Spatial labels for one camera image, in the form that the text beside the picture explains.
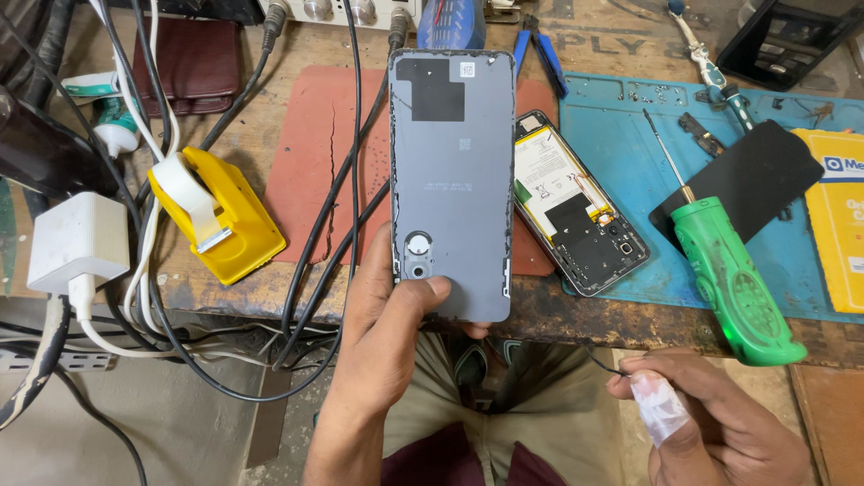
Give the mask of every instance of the cable connector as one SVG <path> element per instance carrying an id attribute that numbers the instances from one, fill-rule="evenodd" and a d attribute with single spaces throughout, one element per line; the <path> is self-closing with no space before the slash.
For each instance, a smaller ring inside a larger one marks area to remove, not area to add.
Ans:
<path id="1" fill-rule="evenodd" d="M 264 45 L 262 46 L 264 52 L 273 52 L 276 38 L 282 35 L 282 28 L 285 25 L 285 16 L 288 14 L 288 11 L 288 4 L 283 0 L 272 0 L 270 2 L 267 16 L 264 18 Z"/>
<path id="2" fill-rule="evenodd" d="M 391 50 L 401 49 L 408 37 L 408 27 L 411 25 L 411 14 L 401 7 L 393 9 L 390 14 L 390 36 L 387 43 Z"/>
<path id="3" fill-rule="evenodd" d="M 91 307 L 96 297 L 96 279 L 92 273 L 82 273 L 69 280 L 69 304 L 75 308 L 75 319 L 89 321 L 93 318 Z"/>

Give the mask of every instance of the silver knob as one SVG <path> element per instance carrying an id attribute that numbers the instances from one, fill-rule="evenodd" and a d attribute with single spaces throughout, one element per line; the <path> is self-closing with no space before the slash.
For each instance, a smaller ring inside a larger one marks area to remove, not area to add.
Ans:
<path id="1" fill-rule="evenodd" d="M 303 0 L 303 11 L 316 22 L 324 20 L 330 9 L 330 0 Z"/>
<path id="2" fill-rule="evenodd" d="M 375 19 L 375 3 L 372 0 L 352 0 L 351 13 L 354 15 L 354 25 L 369 25 Z"/>

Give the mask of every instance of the white charger adapter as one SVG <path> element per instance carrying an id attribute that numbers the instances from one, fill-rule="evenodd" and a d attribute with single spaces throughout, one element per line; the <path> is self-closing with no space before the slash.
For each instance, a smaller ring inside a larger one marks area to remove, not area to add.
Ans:
<path id="1" fill-rule="evenodd" d="M 27 287 L 68 294 L 70 280 L 93 275 L 102 285 L 129 270 L 126 207 L 93 192 L 36 217 Z"/>

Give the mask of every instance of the wooden workbench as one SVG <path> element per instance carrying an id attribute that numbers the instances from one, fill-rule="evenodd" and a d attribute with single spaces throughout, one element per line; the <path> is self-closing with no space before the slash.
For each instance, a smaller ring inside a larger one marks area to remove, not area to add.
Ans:
<path id="1" fill-rule="evenodd" d="M 715 5 L 707 0 L 689 3 L 692 6 L 687 14 L 690 25 L 716 55 L 718 42 L 725 45 L 736 30 L 734 19 L 738 3 Z M 540 0 L 539 5 L 527 3 L 524 8 L 534 11 L 540 18 L 541 30 L 552 37 L 565 71 L 699 82 L 695 66 L 682 54 L 682 37 L 665 15 L 664 5 L 665 2 L 645 0 Z M 112 13 L 124 47 L 131 53 L 136 33 L 132 14 L 128 10 L 112 10 Z M 516 25 L 490 25 L 486 48 L 510 49 L 519 29 Z M 262 32 L 260 27 L 244 29 L 246 76 L 260 55 Z M 363 67 L 385 67 L 386 38 L 387 32 L 383 30 L 358 30 Z M 282 128 L 280 120 L 285 116 L 284 104 L 295 79 L 311 64 L 351 66 L 353 58 L 348 40 L 346 28 L 290 23 L 277 40 L 264 70 L 263 88 L 213 146 L 215 155 L 243 170 L 259 197 L 264 193 Z M 415 42 L 411 39 L 410 45 L 416 45 Z M 80 5 L 60 77 L 112 69 L 107 34 L 89 5 Z M 818 69 L 837 80 L 841 90 L 835 95 L 862 98 L 861 82 L 845 46 L 838 48 Z M 545 82 L 545 73 L 533 53 L 526 56 L 520 76 Z M 50 109 L 61 122 L 82 132 L 61 99 L 54 99 Z M 183 143 L 197 145 L 218 116 L 181 118 Z M 154 120 L 153 132 L 160 131 L 160 123 Z M 146 146 L 133 157 L 126 157 L 124 162 L 134 194 L 151 165 Z M 6 221 L 9 227 L 12 218 L 16 232 L 14 235 L 0 233 L 0 238 L 3 238 L 3 245 L 15 245 L 16 250 L 3 254 L 6 260 L 0 292 L 38 297 L 41 294 L 28 291 L 25 286 L 32 221 L 20 187 L 10 186 L 9 196 L 4 196 L 0 190 L 0 221 Z M 156 277 L 166 307 L 234 316 L 281 316 L 295 265 L 270 262 L 235 285 L 224 286 L 188 251 L 188 242 L 176 225 L 169 223 L 164 227 L 157 252 L 161 265 Z M 316 265 L 311 272 L 296 317 L 305 307 L 325 263 Z M 316 322 L 339 321 L 346 277 L 347 269 L 343 267 L 315 312 Z M 547 278 L 514 277 L 511 295 L 511 317 L 492 328 L 495 335 L 630 349 L 682 345 L 699 349 L 706 355 L 728 355 L 719 326 L 708 310 L 601 297 L 571 297 L 562 292 L 560 280 L 554 274 Z M 806 362 L 864 368 L 864 327 L 805 319 L 788 319 L 788 322 L 795 337 L 810 351 Z"/>

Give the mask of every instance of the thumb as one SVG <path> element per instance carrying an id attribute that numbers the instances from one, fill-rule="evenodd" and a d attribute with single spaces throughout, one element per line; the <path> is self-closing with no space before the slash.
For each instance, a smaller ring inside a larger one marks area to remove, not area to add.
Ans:
<path id="1" fill-rule="evenodd" d="M 397 329 L 406 327 L 412 330 L 420 329 L 423 316 L 444 302 L 449 295 L 450 281 L 445 277 L 403 280 L 393 289 L 390 300 L 373 329 L 380 329 L 382 332 L 397 332 Z"/>
<path id="2" fill-rule="evenodd" d="M 690 417 L 672 385 L 653 371 L 637 371 L 630 379 L 639 415 L 657 447 L 657 484 L 719 483 L 717 471 L 702 443 L 699 425 Z"/>

